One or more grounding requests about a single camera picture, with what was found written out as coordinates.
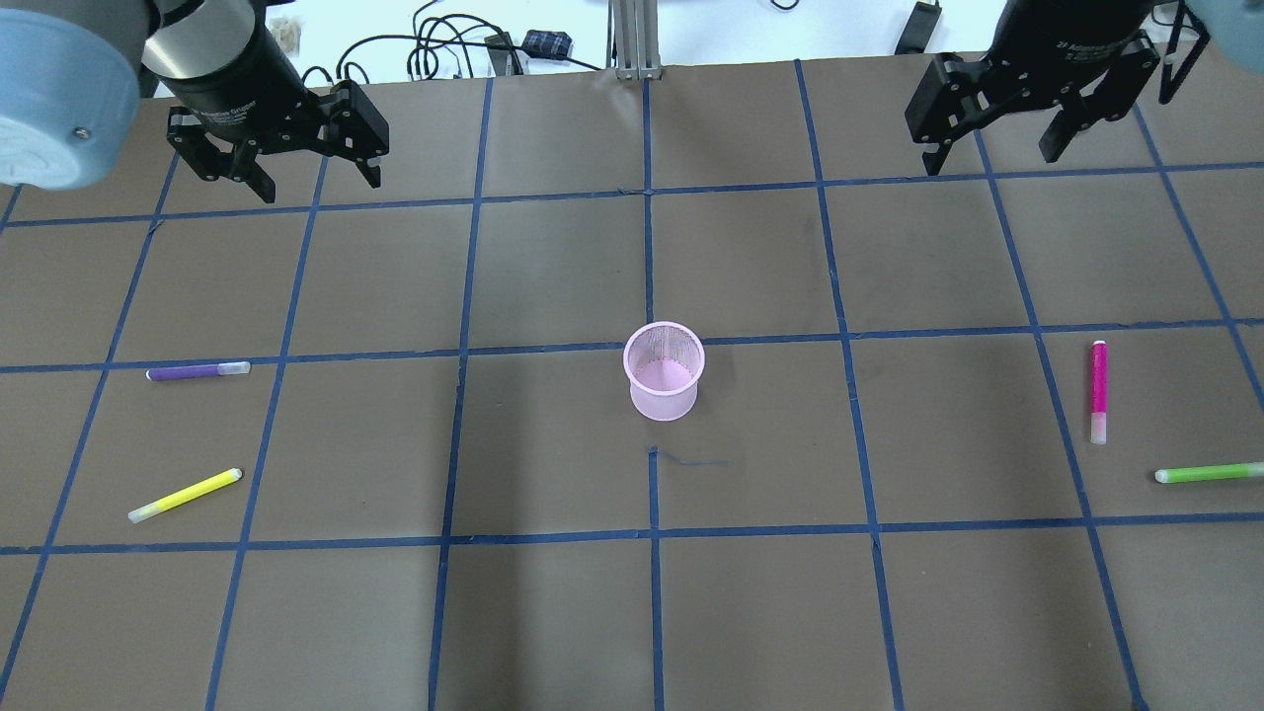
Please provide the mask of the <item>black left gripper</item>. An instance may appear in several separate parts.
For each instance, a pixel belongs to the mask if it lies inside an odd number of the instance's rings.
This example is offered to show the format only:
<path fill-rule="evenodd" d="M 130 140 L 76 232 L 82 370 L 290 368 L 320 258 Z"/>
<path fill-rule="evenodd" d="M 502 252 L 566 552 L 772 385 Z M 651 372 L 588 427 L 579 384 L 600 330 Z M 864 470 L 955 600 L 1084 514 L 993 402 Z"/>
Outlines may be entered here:
<path fill-rule="evenodd" d="M 370 189 L 382 186 L 391 151 L 386 116 L 351 78 L 312 94 L 265 27 L 224 68 L 166 85 L 179 102 L 166 138 L 200 180 L 241 182 L 276 205 L 276 181 L 259 158 L 308 151 L 351 162 Z"/>

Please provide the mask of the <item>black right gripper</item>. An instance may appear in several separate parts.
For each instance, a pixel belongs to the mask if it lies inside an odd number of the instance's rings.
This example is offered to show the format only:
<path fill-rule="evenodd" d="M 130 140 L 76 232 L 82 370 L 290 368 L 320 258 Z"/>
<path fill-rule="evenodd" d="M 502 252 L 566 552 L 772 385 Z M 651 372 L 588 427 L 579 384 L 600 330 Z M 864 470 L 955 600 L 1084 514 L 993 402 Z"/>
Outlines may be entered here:
<path fill-rule="evenodd" d="M 1143 23 L 1152 1 L 1007 1 L 980 59 L 939 52 L 905 108 L 925 175 L 1001 116 L 1055 109 L 1038 143 L 1047 164 L 1101 120 L 1127 116 L 1159 65 Z"/>

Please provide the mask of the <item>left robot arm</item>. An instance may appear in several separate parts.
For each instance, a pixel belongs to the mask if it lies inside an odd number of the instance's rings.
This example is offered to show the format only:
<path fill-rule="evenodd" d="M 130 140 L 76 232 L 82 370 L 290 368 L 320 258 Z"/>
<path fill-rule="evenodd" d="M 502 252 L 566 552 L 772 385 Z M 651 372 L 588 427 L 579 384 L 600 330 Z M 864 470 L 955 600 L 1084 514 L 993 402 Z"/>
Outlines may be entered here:
<path fill-rule="evenodd" d="M 356 164 L 372 189 L 386 116 L 349 78 L 312 94 L 267 27 L 265 1 L 5 1 L 3 182 L 68 191 L 111 171 L 143 76 L 177 99 L 166 139 L 200 180 L 276 202 L 260 156 L 308 151 Z"/>

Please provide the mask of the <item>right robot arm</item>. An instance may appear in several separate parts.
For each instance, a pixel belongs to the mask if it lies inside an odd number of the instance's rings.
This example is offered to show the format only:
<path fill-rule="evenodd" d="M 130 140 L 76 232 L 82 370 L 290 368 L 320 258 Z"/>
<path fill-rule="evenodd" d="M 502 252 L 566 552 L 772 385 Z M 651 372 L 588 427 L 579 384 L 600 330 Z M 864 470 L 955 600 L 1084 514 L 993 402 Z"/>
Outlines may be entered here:
<path fill-rule="evenodd" d="M 1179 1 L 1165 51 L 1144 32 L 1152 9 L 1152 1 L 1007 1 L 983 58 L 933 54 L 904 113 L 911 139 L 925 145 L 927 175 L 939 175 L 968 133 L 1038 110 L 1055 114 L 1038 143 L 1053 163 L 1074 135 L 1127 116 L 1152 76 L 1168 104 L 1211 43 L 1261 71 L 1259 1 Z"/>

